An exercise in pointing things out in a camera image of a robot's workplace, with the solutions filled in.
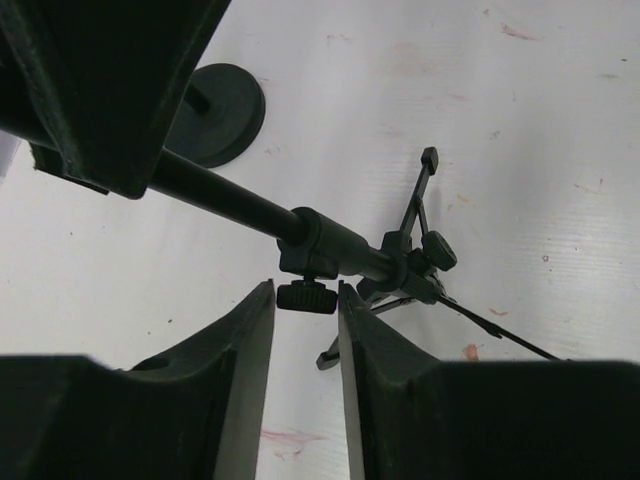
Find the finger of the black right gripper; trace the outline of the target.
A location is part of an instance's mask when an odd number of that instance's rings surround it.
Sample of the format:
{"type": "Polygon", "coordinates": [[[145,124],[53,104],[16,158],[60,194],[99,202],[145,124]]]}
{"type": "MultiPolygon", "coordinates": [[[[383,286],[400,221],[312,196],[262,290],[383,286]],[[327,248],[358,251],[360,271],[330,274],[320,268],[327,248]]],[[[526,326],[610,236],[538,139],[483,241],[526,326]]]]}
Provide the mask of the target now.
{"type": "Polygon", "coordinates": [[[1,127],[39,169],[143,196],[224,1],[5,1],[1,127]]]}

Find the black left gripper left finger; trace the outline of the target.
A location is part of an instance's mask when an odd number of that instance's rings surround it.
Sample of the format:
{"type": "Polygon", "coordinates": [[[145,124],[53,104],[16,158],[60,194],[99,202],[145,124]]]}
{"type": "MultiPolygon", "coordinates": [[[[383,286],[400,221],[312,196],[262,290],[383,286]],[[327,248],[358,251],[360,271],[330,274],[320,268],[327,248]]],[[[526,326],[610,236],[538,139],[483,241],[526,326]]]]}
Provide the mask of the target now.
{"type": "Polygon", "coordinates": [[[271,281],[129,370],[78,355],[1,360],[5,479],[251,479],[275,318],[271,281]]]}

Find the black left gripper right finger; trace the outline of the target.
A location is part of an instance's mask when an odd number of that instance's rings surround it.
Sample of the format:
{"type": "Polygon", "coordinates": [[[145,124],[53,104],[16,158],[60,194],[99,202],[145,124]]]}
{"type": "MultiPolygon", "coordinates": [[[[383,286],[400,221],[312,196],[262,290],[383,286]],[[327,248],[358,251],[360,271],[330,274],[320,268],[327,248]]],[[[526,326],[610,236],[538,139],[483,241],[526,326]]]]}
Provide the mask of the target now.
{"type": "Polygon", "coordinates": [[[354,479],[635,479],[639,368],[443,361],[339,287],[354,479]]]}

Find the black round-base clip stand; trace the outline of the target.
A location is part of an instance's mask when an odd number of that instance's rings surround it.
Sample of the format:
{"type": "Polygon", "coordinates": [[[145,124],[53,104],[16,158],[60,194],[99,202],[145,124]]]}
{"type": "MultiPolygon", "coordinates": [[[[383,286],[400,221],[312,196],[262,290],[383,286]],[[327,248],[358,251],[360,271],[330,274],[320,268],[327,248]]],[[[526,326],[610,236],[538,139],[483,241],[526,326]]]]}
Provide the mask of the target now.
{"type": "Polygon", "coordinates": [[[217,168],[247,150],[265,115],[264,92],[250,72],[211,64],[193,73],[165,146],[204,168],[217,168]]]}

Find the black tripod microphone stand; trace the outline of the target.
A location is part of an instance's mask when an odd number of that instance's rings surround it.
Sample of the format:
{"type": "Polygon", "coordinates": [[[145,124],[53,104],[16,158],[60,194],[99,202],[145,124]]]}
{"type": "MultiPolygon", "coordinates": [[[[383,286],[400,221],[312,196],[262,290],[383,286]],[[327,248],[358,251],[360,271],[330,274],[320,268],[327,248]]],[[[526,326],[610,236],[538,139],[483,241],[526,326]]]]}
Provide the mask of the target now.
{"type": "Polygon", "coordinates": [[[373,314],[413,302],[441,304],[494,338],[508,339],[546,360],[553,359],[553,354],[461,306],[447,294],[438,274],[455,267],[457,257],[445,238],[429,229],[423,201],[438,165],[437,149],[425,148],[402,222],[385,234],[379,249],[314,209],[287,210],[168,150],[162,152],[150,186],[275,238],[280,270],[296,277],[277,289],[276,304],[282,310],[331,315],[338,295],[325,281],[358,276],[358,295],[373,314]]]}

